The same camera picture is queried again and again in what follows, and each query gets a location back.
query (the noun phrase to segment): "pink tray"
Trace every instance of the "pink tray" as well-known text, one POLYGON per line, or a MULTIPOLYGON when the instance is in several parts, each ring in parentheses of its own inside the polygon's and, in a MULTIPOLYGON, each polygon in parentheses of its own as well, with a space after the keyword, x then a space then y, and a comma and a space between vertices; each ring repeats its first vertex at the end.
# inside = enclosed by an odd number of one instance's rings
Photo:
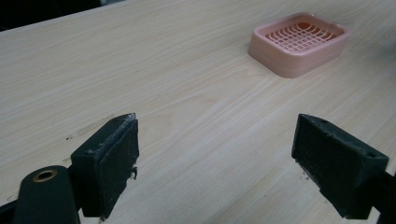
POLYGON ((338 57, 350 32, 308 12, 257 27, 248 54, 281 77, 299 77, 338 57))

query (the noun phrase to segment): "pink soap dish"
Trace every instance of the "pink soap dish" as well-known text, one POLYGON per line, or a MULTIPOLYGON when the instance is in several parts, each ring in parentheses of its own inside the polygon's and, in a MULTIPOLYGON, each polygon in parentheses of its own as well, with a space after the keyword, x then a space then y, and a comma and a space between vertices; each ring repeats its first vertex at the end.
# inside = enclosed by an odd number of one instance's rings
POLYGON ((281 77, 299 77, 338 57, 350 32, 313 13, 297 13, 254 29, 248 54, 281 77))

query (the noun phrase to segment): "slotted grate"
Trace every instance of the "slotted grate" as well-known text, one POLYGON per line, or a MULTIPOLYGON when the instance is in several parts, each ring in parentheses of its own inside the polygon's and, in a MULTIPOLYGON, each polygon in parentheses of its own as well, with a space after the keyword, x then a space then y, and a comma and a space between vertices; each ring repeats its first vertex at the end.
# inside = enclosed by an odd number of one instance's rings
POLYGON ((299 22, 265 37, 286 51, 303 52, 326 43, 336 35, 308 22, 299 22))

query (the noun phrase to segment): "table surface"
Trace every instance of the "table surface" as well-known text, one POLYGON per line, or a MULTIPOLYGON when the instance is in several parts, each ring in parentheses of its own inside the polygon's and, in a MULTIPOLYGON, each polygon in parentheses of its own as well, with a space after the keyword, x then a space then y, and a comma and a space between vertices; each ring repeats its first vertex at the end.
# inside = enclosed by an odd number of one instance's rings
MULTIPOLYGON (((299 113, 396 171, 396 2, 136 0, 0 34, 0 204, 106 121, 139 119, 137 180, 108 223, 346 220, 291 158, 299 113), (348 27, 341 57, 295 79, 247 54, 253 29, 310 11, 348 27)), ((83 223, 98 218, 81 217, 83 223)))

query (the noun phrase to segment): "wooden table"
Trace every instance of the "wooden table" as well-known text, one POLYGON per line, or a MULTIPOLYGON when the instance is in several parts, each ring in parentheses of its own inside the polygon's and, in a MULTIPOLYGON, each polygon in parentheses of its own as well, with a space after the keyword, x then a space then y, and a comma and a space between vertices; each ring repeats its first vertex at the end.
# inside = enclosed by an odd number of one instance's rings
MULTIPOLYGON (((346 220, 291 158, 299 113, 343 128, 396 171, 396 2, 126 1, 0 34, 0 204, 109 119, 139 118, 136 181, 108 223, 346 220), (352 31, 295 79, 247 54, 259 24, 311 11, 352 31)), ((83 223, 98 223, 82 217, 83 223)))

